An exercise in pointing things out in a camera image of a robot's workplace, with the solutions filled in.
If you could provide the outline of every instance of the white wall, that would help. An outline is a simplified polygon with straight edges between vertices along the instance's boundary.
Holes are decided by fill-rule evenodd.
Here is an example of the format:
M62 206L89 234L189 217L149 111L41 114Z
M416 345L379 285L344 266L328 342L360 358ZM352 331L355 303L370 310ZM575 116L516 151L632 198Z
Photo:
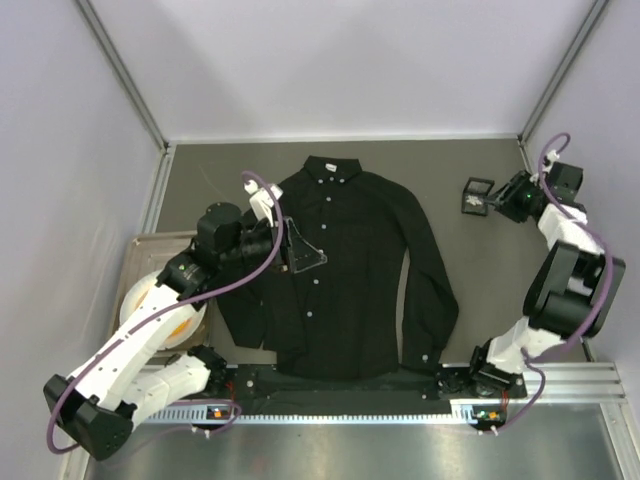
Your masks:
M579 200L627 271L596 351L614 360L640 419L640 2L611 2L533 141L530 153L554 133L573 142L562 160L585 169Z
M92 0L172 140L518 133L587 0Z
M0 25L0 476L40 480L42 387L104 340L158 152L73 2L2 0Z

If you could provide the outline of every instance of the white plastic housing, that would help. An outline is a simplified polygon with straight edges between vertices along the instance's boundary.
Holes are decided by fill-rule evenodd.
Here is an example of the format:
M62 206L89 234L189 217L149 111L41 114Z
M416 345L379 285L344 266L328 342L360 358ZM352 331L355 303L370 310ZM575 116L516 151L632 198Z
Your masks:
M526 368L520 351L523 347L531 357L537 357L563 343L560 335L530 328L529 317L522 317L507 333L491 340L487 362L504 372L520 374Z

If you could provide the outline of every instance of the black shirt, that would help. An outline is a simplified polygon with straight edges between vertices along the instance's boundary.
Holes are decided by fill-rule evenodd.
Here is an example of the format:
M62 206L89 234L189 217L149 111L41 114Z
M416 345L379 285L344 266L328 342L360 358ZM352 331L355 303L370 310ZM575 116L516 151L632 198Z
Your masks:
M280 183L283 213L329 261L297 275L265 273L218 299L238 346L278 353L278 370L318 379L395 371L406 248L402 364L437 366L458 316L440 252L416 197L358 160L309 157Z

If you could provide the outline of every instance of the shirt placket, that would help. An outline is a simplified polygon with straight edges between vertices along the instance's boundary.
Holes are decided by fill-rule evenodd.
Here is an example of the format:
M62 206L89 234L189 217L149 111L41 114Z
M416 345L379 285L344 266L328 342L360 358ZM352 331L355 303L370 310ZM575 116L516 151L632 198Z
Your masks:
M325 252L325 249L335 249L335 246L329 246L328 243L330 238L332 237L331 228L334 228L335 225L332 225L332 220L335 219L335 215L332 215L332 207L334 202L334 196L336 193L336 185L343 184L344 178L340 177L337 173L330 175L326 179L319 179L319 191L320 196L322 197L322 207L320 209L320 218L319 218L319 235L320 243L318 244L318 249L321 252ZM315 268L311 270L311 285L310 285L310 295L307 297L306 302L306 311L305 315L307 319L317 319L319 312L319 302L318 299L321 297L320 293L322 291L324 282L327 278L325 272L327 267L325 266L321 268Z

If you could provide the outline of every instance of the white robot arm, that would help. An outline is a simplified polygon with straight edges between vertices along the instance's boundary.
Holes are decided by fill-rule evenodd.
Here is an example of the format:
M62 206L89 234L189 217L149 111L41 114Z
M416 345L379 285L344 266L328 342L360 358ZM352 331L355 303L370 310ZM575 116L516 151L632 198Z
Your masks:
M204 308L205 302L198 298L220 286L223 268L251 270L254 265L266 266L272 258L270 265L277 271L298 273L327 262L300 236L291 218L283 217L282 225L277 225L270 211L274 201L265 189L256 188L255 182L245 188L252 195L255 225L243 225L235 205L211 205L198 221L189 247L167 262L141 304L96 355L70 375L54 375L45 385L56 424L95 459L113 455L145 419L181 398L203 391L207 396L229 393L225 360L202 345L154 373L139 376L172 332ZM282 195L279 187L270 188L275 199ZM279 246L278 229L282 229ZM182 305L169 308L178 302ZM233 415L232 409L223 413L217 418Z
M477 201L493 206L515 222L534 218L544 235L549 254L527 293L523 316L505 334L476 347L471 360L472 379L485 391L508 391L527 368L523 351L535 359L547 350L563 345L591 312L604 284L603 250L579 224L586 225L584 207L575 202L582 184L582 169L557 162L551 152L546 157L546 183L558 203L570 215L551 203L539 186L538 175L516 174L493 195L493 182L470 179L463 192L463 212L476 215ZM465 211L472 198L473 211ZM595 321L584 336L600 330L624 274L625 264L613 258L613 281Z

